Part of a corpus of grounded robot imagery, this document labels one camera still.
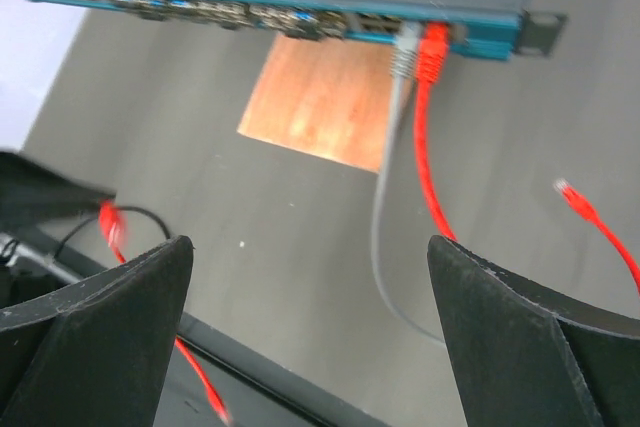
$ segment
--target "wooden board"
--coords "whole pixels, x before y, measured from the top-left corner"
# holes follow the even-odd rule
[[[238,132],[377,172],[391,55],[387,45],[278,36]]]

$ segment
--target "gray floor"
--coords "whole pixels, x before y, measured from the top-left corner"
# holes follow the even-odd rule
[[[553,60],[451,58],[433,97],[442,203],[462,243],[597,306],[637,315],[616,252],[554,193],[564,176],[640,254],[640,0],[534,0],[568,12]],[[238,122],[269,49],[229,33],[91,14],[26,152],[118,189],[196,245],[187,310],[394,426],[461,426],[448,358],[384,308],[368,258],[375,176],[250,140]],[[389,282],[439,331],[425,265],[435,228],[410,129],[393,166]],[[159,241],[131,218],[134,254]],[[103,242],[77,245],[106,264]]]

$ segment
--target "ethernet cable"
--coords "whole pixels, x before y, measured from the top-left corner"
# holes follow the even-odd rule
[[[405,312],[398,307],[384,282],[382,265],[380,262],[380,227],[382,223],[382,211],[389,183],[391,161],[395,150],[397,133],[402,120],[402,94],[406,79],[413,78],[413,68],[418,52],[418,45],[422,36],[423,27],[417,22],[405,22],[395,41],[395,52],[391,73],[393,84],[389,104],[389,121],[387,123],[385,147],[382,156],[382,164],[373,197],[373,215],[371,221],[371,263],[373,276],[380,292],[382,300],[387,308],[399,319],[406,322],[414,330],[418,331],[438,347],[446,347],[444,341],[419,326]]]
[[[444,60],[448,52],[447,37],[448,29],[445,24],[431,24],[427,29],[424,38],[420,42],[417,61],[418,66],[416,69],[416,76],[418,77],[418,94],[414,124],[414,146],[420,183],[433,221],[443,236],[455,241],[456,236],[451,227],[449,227],[447,218],[440,207],[435,187],[433,185],[433,180],[431,178],[428,153],[429,139],[427,135],[429,127],[429,94],[431,87],[438,81],[442,71],[442,65],[444,64]],[[629,272],[631,273],[638,292],[640,293],[640,268],[622,241],[616,237],[611,229],[609,229],[609,227],[600,219],[597,211],[587,198],[571,187],[566,180],[560,179],[556,181],[554,186],[564,197],[567,204],[569,204],[569,206],[584,220],[594,224],[615,247],[624,262],[627,264]]]
[[[144,211],[144,209],[140,208],[129,208],[129,210],[134,211]],[[160,220],[158,216],[155,214],[150,215],[154,220]],[[113,254],[118,259],[118,262],[121,264],[126,262],[126,259],[122,255],[120,250],[122,244],[125,241],[126,233],[127,233],[127,225],[125,218],[122,216],[122,210],[113,205],[110,202],[104,202],[100,207],[100,214],[98,215],[98,222],[100,224],[100,230],[102,231],[103,237],[106,239],[109,248],[112,250]],[[167,238],[171,235],[166,227],[164,222],[160,221],[159,224],[163,232],[166,232]],[[185,360],[189,363],[191,368],[195,371],[196,375],[202,382],[202,386],[204,388],[205,394],[207,396],[207,400],[209,401],[209,405],[211,409],[216,413],[218,418],[224,423],[224,425],[230,427],[233,425],[233,420],[231,418],[231,413],[229,409],[225,405],[222,397],[213,386],[209,377],[207,376],[204,369],[200,366],[200,363],[195,358],[195,356],[189,351],[185,343],[179,337],[176,337],[174,340],[175,347],[180,351]]]

